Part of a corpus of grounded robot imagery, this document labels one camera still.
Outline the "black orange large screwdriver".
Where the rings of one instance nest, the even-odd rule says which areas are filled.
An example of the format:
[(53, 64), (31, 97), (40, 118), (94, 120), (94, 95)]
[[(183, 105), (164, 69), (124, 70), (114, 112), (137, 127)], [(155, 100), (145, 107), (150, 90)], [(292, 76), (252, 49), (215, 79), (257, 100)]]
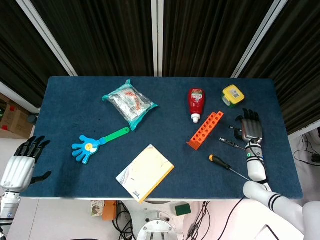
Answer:
[(247, 177), (245, 177), (242, 174), (240, 174), (240, 173), (236, 172), (235, 170), (233, 170), (229, 164), (225, 163), (221, 158), (217, 157), (216, 155), (211, 154), (208, 157), (208, 159), (209, 159), (210, 162), (212, 162), (212, 163), (214, 163), (214, 164), (226, 169), (227, 171), (233, 172), (234, 174), (238, 175), (239, 177), (243, 178), (246, 181), (249, 181), (249, 179)]

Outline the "small black tool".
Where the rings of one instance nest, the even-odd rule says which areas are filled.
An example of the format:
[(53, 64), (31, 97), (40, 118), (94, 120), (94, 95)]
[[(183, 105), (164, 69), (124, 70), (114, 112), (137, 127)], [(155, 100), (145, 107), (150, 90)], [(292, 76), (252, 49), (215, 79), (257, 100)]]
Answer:
[(233, 147), (233, 148), (241, 149), (241, 150), (243, 150), (243, 151), (246, 150), (244, 147), (241, 147), (241, 146), (237, 145), (236, 143), (231, 142), (231, 141), (229, 141), (229, 140), (227, 140), (227, 139), (225, 139), (225, 138), (220, 137), (220, 138), (219, 138), (219, 141), (222, 142), (222, 143), (224, 143), (224, 144), (227, 144), (227, 145), (229, 145), (229, 146), (231, 146), (231, 147)]

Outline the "small printed carton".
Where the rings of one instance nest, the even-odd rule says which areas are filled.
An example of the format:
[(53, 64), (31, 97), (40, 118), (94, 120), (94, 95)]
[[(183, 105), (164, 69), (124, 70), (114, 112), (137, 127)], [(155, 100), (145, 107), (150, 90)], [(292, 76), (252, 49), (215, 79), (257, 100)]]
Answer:
[(91, 200), (91, 216), (94, 217), (101, 217), (103, 215), (104, 210), (104, 201), (103, 200)]

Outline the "orange box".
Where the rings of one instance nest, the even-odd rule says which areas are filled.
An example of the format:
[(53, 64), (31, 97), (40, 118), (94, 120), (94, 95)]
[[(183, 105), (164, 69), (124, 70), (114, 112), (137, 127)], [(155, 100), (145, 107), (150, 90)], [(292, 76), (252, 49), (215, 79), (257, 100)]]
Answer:
[(113, 221), (117, 215), (117, 201), (116, 200), (105, 200), (102, 211), (103, 221)]

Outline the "blue hand clapper toy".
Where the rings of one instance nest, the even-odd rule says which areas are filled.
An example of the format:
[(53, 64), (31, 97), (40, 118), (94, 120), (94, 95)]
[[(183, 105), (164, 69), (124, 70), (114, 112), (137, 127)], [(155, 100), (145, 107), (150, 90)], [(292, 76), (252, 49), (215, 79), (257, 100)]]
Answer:
[(77, 162), (82, 162), (86, 165), (89, 162), (90, 157), (98, 152), (100, 146), (106, 145), (107, 143), (128, 134), (130, 131), (129, 127), (124, 127), (99, 140), (81, 135), (79, 137), (81, 143), (74, 143), (71, 145), (72, 156), (75, 157)]

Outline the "green block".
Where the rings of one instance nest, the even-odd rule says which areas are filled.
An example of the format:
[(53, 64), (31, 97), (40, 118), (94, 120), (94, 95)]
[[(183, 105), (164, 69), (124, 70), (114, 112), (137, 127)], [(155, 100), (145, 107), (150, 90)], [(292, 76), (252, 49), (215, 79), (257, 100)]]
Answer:
[(178, 217), (192, 213), (192, 210), (191, 210), (191, 207), (190, 207), (190, 204), (189, 204), (189, 203), (184, 203), (184, 204), (176, 205), (176, 206), (174, 207), (174, 209), (175, 209), (175, 213), (176, 213), (176, 215), (177, 215)]

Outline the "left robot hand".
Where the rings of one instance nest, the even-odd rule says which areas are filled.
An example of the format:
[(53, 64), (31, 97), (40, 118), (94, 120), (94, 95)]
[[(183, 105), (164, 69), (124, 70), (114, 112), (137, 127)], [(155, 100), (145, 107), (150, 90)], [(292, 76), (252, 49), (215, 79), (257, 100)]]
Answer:
[(52, 174), (50, 170), (41, 176), (33, 176), (36, 164), (49, 143), (44, 136), (33, 136), (21, 144), (6, 165), (0, 187), (6, 192), (22, 193), (30, 185), (49, 178)]

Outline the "brown cardboard box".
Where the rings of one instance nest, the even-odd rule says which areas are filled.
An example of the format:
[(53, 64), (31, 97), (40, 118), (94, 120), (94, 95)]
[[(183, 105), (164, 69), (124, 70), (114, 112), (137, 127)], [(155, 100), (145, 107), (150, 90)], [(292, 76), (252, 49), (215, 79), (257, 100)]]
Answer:
[(28, 122), (30, 113), (0, 93), (0, 139), (28, 139), (33, 125)]

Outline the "teal snack packet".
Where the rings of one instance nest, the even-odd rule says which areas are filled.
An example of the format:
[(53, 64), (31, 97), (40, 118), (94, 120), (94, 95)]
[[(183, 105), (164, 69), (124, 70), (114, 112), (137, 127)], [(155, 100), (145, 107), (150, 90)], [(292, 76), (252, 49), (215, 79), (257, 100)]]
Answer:
[(104, 95), (102, 101), (108, 101), (114, 105), (118, 112), (129, 123), (134, 131), (144, 116), (152, 109), (158, 107), (156, 103), (139, 92), (127, 79), (125, 84), (111, 93)]

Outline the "blue felt table cover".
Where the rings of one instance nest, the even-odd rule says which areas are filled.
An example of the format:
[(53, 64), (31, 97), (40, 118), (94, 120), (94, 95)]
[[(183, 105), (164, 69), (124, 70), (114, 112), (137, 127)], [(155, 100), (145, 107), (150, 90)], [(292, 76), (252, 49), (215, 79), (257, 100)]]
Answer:
[[(271, 79), (132, 77), (132, 85), (156, 103), (137, 128), (100, 146), (87, 164), (72, 156), (72, 144), (84, 135), (98, 140), (128, 125), (108, 101), (102, 101), (126, 82), (125, 77), (51, 77), (35, 126), (37, 137), (50, 141), (43, 150), (34, 175), (51, 171), (51, 176), (31, 185), (23, 194), (29, 198), (126, 199), (129, 193), (116, 177), (147, 146), (153, 145), (174, 169), (150, 194), (150, 199), (212, 200), (239, 199), (245, 180), (213, 162), (215, 155), (245, 176), (246, 153), (219, 141), (234, 141), (229, 126), (241, 127), (236, 117), (243, 108), (257, 112), (263, 130), (262, 153), (274, 192), (301, 199), (302, 188), (290, 148), (282, 111)], [(237, 86), (245, 99), (234, 107), (222, 100), (223, 89)], [(203, 113), (198, 123), (191, 119), (188, 93), (205, 92)], [(186, 144), (212, 113), (224, 116), (198, 150)]]

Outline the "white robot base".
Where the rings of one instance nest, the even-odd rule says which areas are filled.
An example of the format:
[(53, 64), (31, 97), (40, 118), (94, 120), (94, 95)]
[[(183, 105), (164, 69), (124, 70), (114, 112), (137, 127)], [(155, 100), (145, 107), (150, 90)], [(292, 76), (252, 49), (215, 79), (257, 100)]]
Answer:
[(177, 215), (176, 207), (190, 201), (123, 202), (128, 209), (136, 240), (187, 240), (185, 214)]

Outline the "white frame post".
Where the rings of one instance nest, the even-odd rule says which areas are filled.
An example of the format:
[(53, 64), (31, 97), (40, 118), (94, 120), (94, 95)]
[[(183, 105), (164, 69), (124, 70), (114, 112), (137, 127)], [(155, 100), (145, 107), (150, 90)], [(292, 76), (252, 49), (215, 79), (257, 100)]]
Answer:
[(69, 76), (78, 74), (31, 0), (15, 0)]
[(272, 27), (275, 20), (278, 18), (279, 14), (282, 12), (283, 8), (286, 6), (287, 2), (288, 0), (273, 0), (273, 3), (271, 4), (269, 10), (264, 16), (261, 24), (259, 25), (241, 59), (235, 67), (231, 78), (238, 78), (243, 72), (253, 54), (258, 49), (258, 46)]
[(153, 71), (155, 77), (163, 76), (164, 59), (164, 6), (165, 0), (150, 0), (153, 48)]

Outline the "cream book yellow spine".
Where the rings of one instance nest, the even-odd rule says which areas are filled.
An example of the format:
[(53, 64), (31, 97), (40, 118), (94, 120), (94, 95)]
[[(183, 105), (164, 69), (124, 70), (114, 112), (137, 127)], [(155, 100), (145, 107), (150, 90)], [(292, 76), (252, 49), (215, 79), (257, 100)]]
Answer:
[(141, 204), (174, 167), (150, 144), (116, 177), (116, 180)]

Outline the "white frame rail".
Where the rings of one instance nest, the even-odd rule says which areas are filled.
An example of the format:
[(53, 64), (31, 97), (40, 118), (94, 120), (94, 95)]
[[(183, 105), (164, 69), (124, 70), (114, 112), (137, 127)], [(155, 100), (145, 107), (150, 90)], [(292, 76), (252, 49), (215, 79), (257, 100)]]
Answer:
[(37, 108), (34, 105), (32, 105), (30, 102), (25, 100), (23, 97), (21, 97), (19, 94), (14, 92), (12, 89), (7, 87), (4, 83), (0, 81), (0, 93), (12, 100), (13, 102), (17, 103), (27, 111), (33, 114), (38, 114), (41, 110), (41, 108)]
[(310, 131), (313, 131), (314, 129), (317, 129), (319, 127), (320, 127), (320, 120), (302, 128), (300, 130), (297, 130), (296, 132), (288, 135), (288, 137), (289, 138), (297, 138), (297, 137), (304, 135)]

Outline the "grey caster wheel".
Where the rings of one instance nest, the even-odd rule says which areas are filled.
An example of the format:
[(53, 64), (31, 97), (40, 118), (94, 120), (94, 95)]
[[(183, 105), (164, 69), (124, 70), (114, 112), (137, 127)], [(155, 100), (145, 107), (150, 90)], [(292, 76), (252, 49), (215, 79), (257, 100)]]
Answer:
[(27, 117), (27, 122), (35, 126), (37, 124), (38, 118), (39, 118), (38, 113), (31, 113)]

